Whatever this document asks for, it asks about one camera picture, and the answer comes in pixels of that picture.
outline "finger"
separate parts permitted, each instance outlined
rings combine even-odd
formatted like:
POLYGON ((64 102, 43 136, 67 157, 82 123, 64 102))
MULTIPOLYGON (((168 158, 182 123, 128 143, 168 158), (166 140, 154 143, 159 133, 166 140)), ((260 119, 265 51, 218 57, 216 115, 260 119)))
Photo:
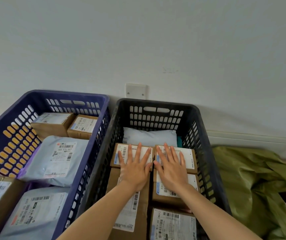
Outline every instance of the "finger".
POLYGON ((171 146, 171 153, 172 153, 172 156, 173 156, 174 161, 175 161, 176 163, 180 164, 180 160, 178 160, 176 151, 175 151, 175 149, 174 149, 173 146, 171 146))
POLYGON ((141 149, 142 149, 142 143, 140 142, 137 146, 136 153, 135 153, 135 158, 134 162, 139 163, 140 162, 140 157, 141 157, 141 149))
POLYGON ((145 152, 145 154, 144 154, 144 156, 143 156, 143 158, 142 158, 142 160, 141 160, 141 162, 140 162, 142 165, 145 165, 145 164, 146 164, 148 158, 150 157, 150 154, 151 154, 151 148, 149 147, 149 148, 147 149, 147 151, 145 152))
POLYGON ((185 158, 182 152, 180 152, 180 158, 181 158, 181 166, 186 169, 185 158))
POLYGON ((159 175, 160 175, 161 179, 163 179, 163 177, 164 177, 164 171, 163 171, 163 169, 162 169, 161 164, 160 164, 158 161, 154 161, 154 165, 155 165, 155 167, 156 167, 157 172, 159 172, 159 175))
POLYGON ((123 167, 125 165, 125 163, 124 163, 124 159, 122 157, 121 151, 118 152, 118 156, 119 156, 120 165, 121 165, 121 167, 123 167))
POLYGON ((172 152, 169 149, 169 146, 166 143, 164 143, 164 147, 165 147, 166 155, 167 155, 167 158, 168 158, 169 162, 173 163, 174 159, 173 159, 173 156, 172 156, 172 152))
POLYGON ((161 148, 159 146, 156 146, 157 154, 159 155, 161 162, 165 166, 168 163, 167 158, 164 156, 163 152, 161 151, 161 148))
POLYGON ((151 162, 149 162, 149 163, 145 166, 144 171, 145 171, 145 175, 146 175, 146 176, 147 176, 148 173, 150 172, 151 166, 152 166, 152 163, 151 163, 151 162))
POLYGON ((127 163, 131 164, 132 162, 133 162, 132 145, 129 144, 129 149, 127 150, 127 163))

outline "person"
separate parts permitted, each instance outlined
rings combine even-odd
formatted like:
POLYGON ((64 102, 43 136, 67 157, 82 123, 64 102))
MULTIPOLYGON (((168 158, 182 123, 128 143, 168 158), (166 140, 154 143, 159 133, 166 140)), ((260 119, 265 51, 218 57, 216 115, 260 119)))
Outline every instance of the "person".
MULTIPOLYGON (((140 143, 133 159, 131 145, 129 145, 127 164, 124 163, 121 152, 118 152, 121 165, 121 182, 77 218, 57 240, 108 239, 123 207, 133 194, 140 191, 147 182, 152 163, 145 164, 151 148, 139 161, 141 147, 140 143)), ((181 197, 211 240, 261 240, 251 230, 194 189, 188 183, 183 154, 180 152, 180 163, 174 147, 168 147, 166 143, 164 147, 167 157, 163 155, 158 146, 156 147, 164 169, 160 163, 154 161, 163 184, 167 189, 181 197)))

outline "person's left hand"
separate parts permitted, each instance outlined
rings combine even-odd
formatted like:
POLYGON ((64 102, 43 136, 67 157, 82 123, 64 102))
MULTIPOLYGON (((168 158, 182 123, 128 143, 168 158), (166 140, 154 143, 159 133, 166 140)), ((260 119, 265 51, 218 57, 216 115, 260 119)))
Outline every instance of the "person's left hand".
POLYGON ((149 162, 146 166, 146 162, 151 153, 151 148, 149 148, 144 154, 142 160, 140 161, 142 144, 139 143, 135 158, 132 156, 132 146, 129 145, 127 164, 124 163, 121 151, 118 152, 119 161, 121 165, 121 175, 120 178, 123 183, 126 183, 128 186, 133 187, 135 192, 143 189, 147 182, 148 173, 152 166, 152 163, 149 162))

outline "plastic crate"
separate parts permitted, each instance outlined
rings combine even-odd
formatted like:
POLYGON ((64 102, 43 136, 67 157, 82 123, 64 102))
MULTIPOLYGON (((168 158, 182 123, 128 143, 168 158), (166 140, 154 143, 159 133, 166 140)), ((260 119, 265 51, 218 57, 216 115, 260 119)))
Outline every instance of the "plastic crate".
POLYGON ((25 93, 0 116, 0 174, 9 177, 17 176, 41 143, 29 124, 38 115, 73 112, 98 117, 52 239, 56 239, 77 215, 110 122, 108 103, 109 97, 102 94, 33 90, 25 93))
MULTIPOLYGON (((177 136, 182 137, 183 147, 195 150, 200 192, 211 202, 231 214, 199 109, 191 104, 138 99, 117 101, 106 137, 90 176, 89 186, 80 205, 80 213, 105 195, 110 161, 115 144, 123 141, 123 127, 145 131, 176 130, 177 136)), ((207 239, 207 235, 199 223, 197 223, 197 238, 207 239)))

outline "wall plate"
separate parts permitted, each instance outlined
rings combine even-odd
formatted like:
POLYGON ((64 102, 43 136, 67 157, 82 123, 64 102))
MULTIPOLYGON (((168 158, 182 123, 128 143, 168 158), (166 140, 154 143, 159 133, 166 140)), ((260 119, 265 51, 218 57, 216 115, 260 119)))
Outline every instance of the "wall plate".
POLYGON ((147 85, 125 83, 125 97, 128 99, 147 99, 147 85))

